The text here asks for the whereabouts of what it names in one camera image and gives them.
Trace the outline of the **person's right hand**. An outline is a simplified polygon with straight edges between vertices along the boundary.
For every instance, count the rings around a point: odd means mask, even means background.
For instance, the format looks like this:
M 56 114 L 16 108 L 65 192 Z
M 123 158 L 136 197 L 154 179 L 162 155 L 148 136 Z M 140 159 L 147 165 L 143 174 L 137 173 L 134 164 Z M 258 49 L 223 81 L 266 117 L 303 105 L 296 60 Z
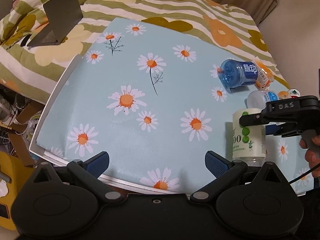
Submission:
M 319 146 L 319 135 L 314 137 L 312 141 Z M 307 147 L 307 144 L 303 139 L 300 140 L 299 145 L 303 149 L 308 149 L 305 153 L 305 160 L 308 162 L 309 168 L 314 168 L 316 165 L 318 165 L 319 158 L 317 158 L 316 154 Z M 319 177 L 319 167 L 313 170 L 311 173 L 313 178 Z

